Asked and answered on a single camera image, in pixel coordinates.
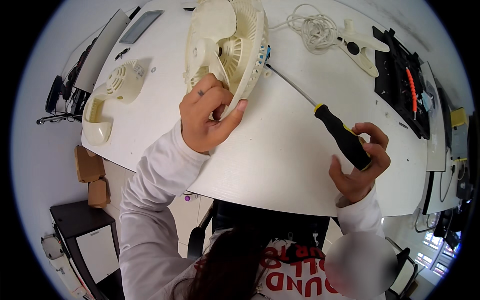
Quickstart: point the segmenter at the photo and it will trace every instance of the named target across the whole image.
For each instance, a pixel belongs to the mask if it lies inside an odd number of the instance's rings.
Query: sleeve
[[[126,299],[149,298],[192,264],[178,253],[167,206],[193,183],[209,157],[185,144],[180,121],[145,150],[120,204],[119,263]]]
[[[356,231],[375,233],[385,237],[382,229],[382,212],[377,201],[377,185],[375,184],[362,200],[339,208],[337,206],[338,222],[343,234]]]

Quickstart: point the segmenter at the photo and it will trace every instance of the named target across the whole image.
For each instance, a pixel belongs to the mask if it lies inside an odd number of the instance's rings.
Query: screwdriver
[[[370,164],[372,163],[372,159],[370,158],[370,155],[363,149],[362,139],[358,135],[356,135],[350,128],[345,126],[342,120],[332,114],[328,109],[327,105],[322,103],[317,104],[296,84],[290,81],[290,79],[285,77],[279,71],[272,68],[270,64],[266,63],[265,66],[267,66],[283,80],[285,80],[289,85],[291,85],[294,89],[296,89],[297,92],[304,96],[305,99],[307,99],[308,102],[310,102],[315,107],[315,109],[313,110],[315,117],[322,120],[328,132],[330,132],[330,134],[335,139],[338,148],[340,148],[340,151],[342,151],[343,155],[345,155],[345,157],[353,164],[354,167],[356,167],[360,171],[363,171],[370,166]]]

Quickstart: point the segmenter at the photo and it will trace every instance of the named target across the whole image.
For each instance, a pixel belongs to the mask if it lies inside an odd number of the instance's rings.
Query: hand
[[[350,175],[343,174],[337,156],[332,157],[332,164],[328,174],[335,183],[336,188],[351,202],[355,203],[372,190],[375,179],[380,176],[390,165],[390,157],[385,152],[388,137],[372,123],[356,123],[352,128],[355,134],[367,133],[370,142],[363,144],[363,149],[370,154],[372,164],[365,171],[353,168]]]
[[[183,140],[192,150],[208,153],[225,141],[240,124],[248,100],[242,99],[221,122],[218,120],[230,105],[233,94],[223,88],[222,82],[212,73],[202,78],[180,103]],[[214,120],[208,117],[213,112]]]

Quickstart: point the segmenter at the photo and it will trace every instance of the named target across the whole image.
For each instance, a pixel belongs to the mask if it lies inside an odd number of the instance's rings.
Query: white electrical cord
[[[303,5],[315,8],[318,14],[312,16],[296,14],[297,9]],[[302,19],[303,23],[301,26],[298,26],[295,21]],[[310,53],[323,54],[327,52],[330,46],[338,46],[341,44],[341,41],[337,40],[338,29],[335,22],[311,4],[300,4],[293,10],[293,13],[287,17],[285,22],[270,27],[269,29],[275,29],[284,24],[287,24],[294,32],[301,36],[305,48],[307,48]]]

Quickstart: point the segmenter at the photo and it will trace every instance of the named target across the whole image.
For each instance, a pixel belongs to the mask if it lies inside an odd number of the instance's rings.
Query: finger
[[[219,140],[226,140],[230,133],[240,124],[243,118],[243,113],[247,108],[248,100],[242,99],[237,103],[235,109],[233,109],[228,116],[226,116],[219,124],[216,133]]]
[[[328,170],[330,178],[332,178],[335,185],[338,186],[343,183],[345,180],[345,174],[342,172],[342,166],[340,160],[336,155],[332,155],[332,163],[330,164],[330,169]]]
[[[363,149],[372,157],[372,165],[362,172],[368,180],[374,180],[390,166],[390,157],[379,144],[363,144]]]
[[[366,133],[375,140],[376,144],[382,146],[383,149],[387,148],[388,136],[372,123],[356,123],[355,126],[353,126],[352,131],[355,134]]]
[[[215,86],[209,89],[205,95],[195,104],[195,109],[201,116],[210,115],[222,104],[230,105],[233,94],[223,87]]]
[[[216,86],[223,87],[223,84],[215,77],[215,75],[213,75],[213,73],[208,73],[197,82],[192,91],[183,98],[183,101],[197,103],[208,90]]]
[[[213,111],[213,119],[216,121],[220,120],[220,117],[222,116],[222,113],[224,112],[224,110],[225,110],[225,104],[220,104],[220,106]]]

